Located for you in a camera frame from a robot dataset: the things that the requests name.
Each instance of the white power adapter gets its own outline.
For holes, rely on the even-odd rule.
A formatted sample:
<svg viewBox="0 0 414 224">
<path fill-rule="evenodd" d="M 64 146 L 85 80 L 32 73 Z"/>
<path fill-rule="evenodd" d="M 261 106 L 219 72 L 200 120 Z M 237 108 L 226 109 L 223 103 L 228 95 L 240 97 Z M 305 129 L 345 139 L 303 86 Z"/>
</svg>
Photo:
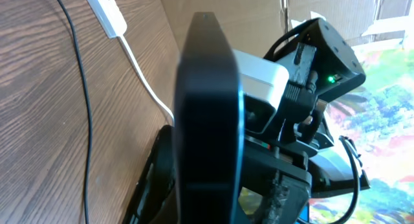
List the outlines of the white power adapter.
<svg viewBox="0 0 414 224">
<path fill-rule="evenodd" d="M 115 0 L 88 0 L 88 2 L 108 38 L 124 35 L 127 30 L 127 23 Z"/>
<path fill-rule="evenodd" d="M 151 86 L 149 86 L 144 74 L 141 71 L 141 68 L 138 65 L 138 62 L 134 57 L 134 54 L 132 53 L 131 48 L 128 45 L 127 40 L 124 37 L 124 33 L 127 30 L 127 23 L 116 5 L 115 0 L 88 0 L 88 2 L 108 38 L 120 38 L 121 44 L 124 46 L 125 52 L 131 60 L 132 66 L 134 67 L 141 82 L 144 84 L 144 87 L 147 89 L 153 100 L 170 115 L 174 126 L 173 112 L 157 97 Z"/>
</svg>

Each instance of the cardboard box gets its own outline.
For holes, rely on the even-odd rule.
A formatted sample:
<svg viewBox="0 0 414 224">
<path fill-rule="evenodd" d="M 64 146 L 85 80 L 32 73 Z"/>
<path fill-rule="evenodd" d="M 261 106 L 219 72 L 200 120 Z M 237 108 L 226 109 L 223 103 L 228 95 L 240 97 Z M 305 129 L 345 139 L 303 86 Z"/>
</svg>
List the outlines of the cardboard box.
<svg viewBox="0 0 414 224">
<path fill-rule="evenodd" d="M 212 11 L 235 49 L 263 56 L 282 34 L 280 0 L 161 0 L 179 49 L 194 12 Z"/>
<path fill-rule="evenodd" d="M 368 30 L 377 19 L 408 16 L 412 0 L 161 1 L 180 50 L 193 13 L 212 11 L 233 48 L 262 57 L 279 37 L 294 27 L 292 23 L 317 16 L 323 16 L 333 25 L 350 46 L 404 38 L 404 27 L 377 33 L 374 26 L 374 34 Z"/>
</svg>

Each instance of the black cable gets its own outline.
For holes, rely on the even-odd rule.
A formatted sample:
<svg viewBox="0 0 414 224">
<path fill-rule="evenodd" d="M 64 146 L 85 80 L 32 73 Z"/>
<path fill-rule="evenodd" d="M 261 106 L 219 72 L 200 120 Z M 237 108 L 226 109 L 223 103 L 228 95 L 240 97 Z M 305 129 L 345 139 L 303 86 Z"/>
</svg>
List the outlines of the black cable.
<svg viewBox="0 0 414 224">
<path fill-rule="evenodd" d="M 285 40 L 289 39 L 290 37 L 295 36 L 296 34 L 302 33 L 307 27 L 309 27 L 311 24 L 313 24 L 318 19 L 312 19 L 309 21 L 306 21 L 299 26 L 293 28 L 292 30 L 288 31 L 286 34 L 284 34 L 282 37 L 280 37 L 269 49 L 269 51 L 266 53 L 266 55 L 263 57 L 263 59 L 274 61 L 274 51 L 276 48 L 283 43 Z"/>
<path fill-rule="evenodd" d="M 300 141 L 310 144 L 315 138 L 316 132 L 322 123 L 323 112 L 314 109 L 312 112 L 312 122 L 302 128 L 302 136 L 299 138 Z"/>
<path fill-rule="evenodd" d="M 358 168 L 356 167 L 356 163 L 355 163 L 355 160 L 353 158 L 353 154 L 351 152 L 351 146 L 350 146 L 351 143 L 348 143 L 349 140 L 347 140 L 343 136 L 341 136 L 339 138 L 339 140 L 342 142 L 342 144 L 345 148 L 345 151 L 348 154 L 349 160 L 351 162 L 352 174 L 353 174 L 353 178 L 354 178 L 354 194 L 352 196 L 351 204 L 349 205 L 349 208 L 348 208 L 347 212 L 340 219 L 338 219 L 338 220 L 336 220 L 336 221 L 334 221 L 330 224 L 342 224 L 342 223 L 345 223 L 346 221 L 348 221 L 349 218 L 351 218 L 352 214 L 355 211 L 356 205 L 358 203 L 358 196 L 359 196 L 360 187 L 361 187 L 360 178 L 359 178 L 359 175 L 358 175 Z M 307 221 L 305 221 L 301 218 L 298 218 L 297 222 L 301 223 L 301 224 L 309 224 L 309 222 L 307 222 Z"/>
<path fill-rule="evenodd" d="M 361 161 L 361 155 L 358 154 L 358 152 L 356 151 L 356 147 L 355 147 L 355 143 L 352 139 L 345 137 L 346 140 L 349 141 L 349 143 L 351 143 L 353 150 L 352 150 L 352 154 L 356 157 L 356 159 L 358 159 L 358 162 L 360 163 L 360 166 L 362 167 L 363 163 Z"/>
<path fill-rule="evenodd" d="M 78 40 L 76 39 L 76 32 L 75 27 L 73 26 L 71 17 L 69 16 L 68 12 L 66 11 L 65 6 L 63 5 L 61 0 L 57 0 L 60 7 L 62 8 L 63 12 L 66 15 L 67 21 L 71 26 L 72 35 L 73 35 L 73 45 L 75 48 L 76 59 L 78 60 L 80 75 L 82 78 L 82 85 L 83 85 L 83 93 L 85 95 L 86 101 L 86 109 L 88 112 L 88 123 L 89 123 L 89 139 L 88 139 L 88 150 L 87 150 L 87 159 L 86 159 L 86 167 L 85 167 L 85 178 L 83 180 L 83 207 L 85 210 L 85 222 L 89 224 L 89 213 L 88 213 L 88 180 L 89 180 L 89 165 L 91 163 L 91 152 L 92 152 L 92 111 L 91 111 L 91 101 L 89 100 L 89 93 L 88 93 L 88 86 L 86 84 L 86 75 L 85 71 L 83 70 L 82 59 L 80 58 Z"/>
</svg>

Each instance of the wood grain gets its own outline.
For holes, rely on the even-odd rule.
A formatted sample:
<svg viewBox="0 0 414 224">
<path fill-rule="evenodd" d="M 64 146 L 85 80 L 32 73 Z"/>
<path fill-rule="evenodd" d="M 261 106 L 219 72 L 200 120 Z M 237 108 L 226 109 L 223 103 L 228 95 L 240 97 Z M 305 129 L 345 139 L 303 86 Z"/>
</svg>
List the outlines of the wood grain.
<svg viewBox="0 0 414 224">
<path fill-rule="evenodd" d="M 121 222 L 166 123 L 86 0 L 76 27 L 94 121 L 91 223 Z M 160 0 L 116 0 L 146 78 L 173 101 L 177 44 Z M 0 223 L 83 223 L 87 113 L 69 24 L 56 0 L 0 0 Z"/>
</svg>

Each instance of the plug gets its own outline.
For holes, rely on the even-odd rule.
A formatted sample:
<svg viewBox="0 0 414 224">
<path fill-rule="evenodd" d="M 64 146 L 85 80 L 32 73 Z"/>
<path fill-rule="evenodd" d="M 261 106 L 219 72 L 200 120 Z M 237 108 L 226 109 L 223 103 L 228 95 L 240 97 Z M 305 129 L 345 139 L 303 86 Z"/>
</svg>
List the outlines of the plug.
<svg viewBox="0 0 414 224">
<path fill-rule="evenodd" d="M 87 0 L 108 38 L 123 36 L 127 23 L 115 0 Z"/>
</svg>

